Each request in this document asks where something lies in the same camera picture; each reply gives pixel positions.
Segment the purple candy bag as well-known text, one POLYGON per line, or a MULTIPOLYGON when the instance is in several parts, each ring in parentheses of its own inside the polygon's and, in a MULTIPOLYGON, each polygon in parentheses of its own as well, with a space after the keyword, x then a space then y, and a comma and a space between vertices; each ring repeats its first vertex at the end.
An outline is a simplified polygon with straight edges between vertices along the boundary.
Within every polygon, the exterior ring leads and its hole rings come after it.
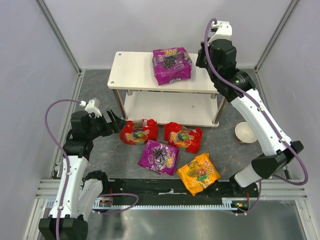
POLYGON ((184 47, 153 50, 152 66, 159 86, 181 80, 189 80, 192 60, 184 47))
POLYGON ((138 165, 161 175, 173 176, 179 152, 177 147, 149 139, 138 165))

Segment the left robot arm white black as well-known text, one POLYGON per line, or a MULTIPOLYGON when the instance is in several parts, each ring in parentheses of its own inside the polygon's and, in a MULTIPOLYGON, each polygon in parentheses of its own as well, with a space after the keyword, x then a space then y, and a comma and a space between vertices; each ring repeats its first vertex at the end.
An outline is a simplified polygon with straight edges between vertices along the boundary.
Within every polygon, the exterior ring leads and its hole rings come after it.
POLYGON ((88 217, 96 199, 109 191, 107 174, 96 170, 84 175, 93 141, 117 134, 127 124, 111 109, 106 115, 97 110, 76 111, 71 115, 71 129, 63 145, 62 175, 57 196, 47 218, 39 221, 39 231, 46 240, 85 240, 88 217))

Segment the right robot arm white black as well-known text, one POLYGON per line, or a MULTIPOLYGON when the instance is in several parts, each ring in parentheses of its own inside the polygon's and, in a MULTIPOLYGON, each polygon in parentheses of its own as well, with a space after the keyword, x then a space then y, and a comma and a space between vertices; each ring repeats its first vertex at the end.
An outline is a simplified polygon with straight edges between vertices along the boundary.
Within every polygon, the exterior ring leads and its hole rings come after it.
POLYGON ((237 50, 228 39, 201 42, 195 65, 206 69, 210 80, 221 94, 242 115, 254 132, 262 154, 234 174, 230 179, 239 188, 275 175, 293 159, 302 162, 299 153, 304 149, 299 141, 287 136, 261 100, 250 76, 236 67, 237 50))

